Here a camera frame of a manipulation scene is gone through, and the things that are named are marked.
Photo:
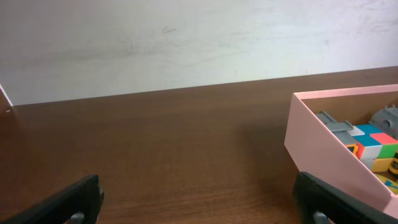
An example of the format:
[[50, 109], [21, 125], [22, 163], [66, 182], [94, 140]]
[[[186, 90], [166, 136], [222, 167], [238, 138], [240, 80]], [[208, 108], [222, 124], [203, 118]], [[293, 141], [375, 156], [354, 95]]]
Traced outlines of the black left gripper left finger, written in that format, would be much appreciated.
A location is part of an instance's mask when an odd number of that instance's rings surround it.
[[95, 224], [104, 200], [97, 175], [88, 175], [38, 204], [14, 215], [3, 224]]

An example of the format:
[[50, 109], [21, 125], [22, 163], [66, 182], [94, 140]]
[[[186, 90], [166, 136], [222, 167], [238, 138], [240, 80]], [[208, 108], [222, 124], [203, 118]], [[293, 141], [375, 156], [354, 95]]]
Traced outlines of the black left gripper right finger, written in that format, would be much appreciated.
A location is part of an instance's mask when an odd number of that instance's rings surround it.
[[293, 196], [300, 221], [305, 224], [397, 224], [396, 218], [362, 203], [308, 172], [297, 174]]

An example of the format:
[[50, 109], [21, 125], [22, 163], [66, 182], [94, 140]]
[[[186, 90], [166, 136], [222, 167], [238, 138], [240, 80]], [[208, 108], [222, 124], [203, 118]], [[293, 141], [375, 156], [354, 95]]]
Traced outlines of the yellow grey toy truck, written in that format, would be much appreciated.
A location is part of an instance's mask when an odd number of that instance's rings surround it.
[[354, 126], [349, 121], [338, 122], [326, 111], [321, 111], [315, 115], [355, 156], [357, 156], [358, 144], [349, 131]]
[[[395, 105], [392, 105], [392, 107], [385, 106], [374, 113], [369, 124], [380, 129], [384, 134], [387, 134], [397, 142], [397, 107]], [[397, 146], [387, 171], [393, 177], [397, 178]]]

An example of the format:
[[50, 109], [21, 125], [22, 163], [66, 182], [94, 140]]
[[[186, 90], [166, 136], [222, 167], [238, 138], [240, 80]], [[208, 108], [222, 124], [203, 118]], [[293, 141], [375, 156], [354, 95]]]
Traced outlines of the colourful puzzle cube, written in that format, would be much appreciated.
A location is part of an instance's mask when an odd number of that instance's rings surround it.
[[397, 152], [397, 140], [371, 124], [353, 126], [347, 148], [372, 172], [387, 172]]

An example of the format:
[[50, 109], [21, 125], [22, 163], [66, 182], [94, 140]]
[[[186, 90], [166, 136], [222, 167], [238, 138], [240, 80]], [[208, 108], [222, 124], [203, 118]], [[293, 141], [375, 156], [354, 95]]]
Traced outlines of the yellow ball with blue letters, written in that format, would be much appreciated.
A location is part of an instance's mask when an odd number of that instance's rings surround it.
[[379, 174], [375, 174], [375, 176], [394, 194], [398, 194], [398, 184], [387, 177], [384, 177]]

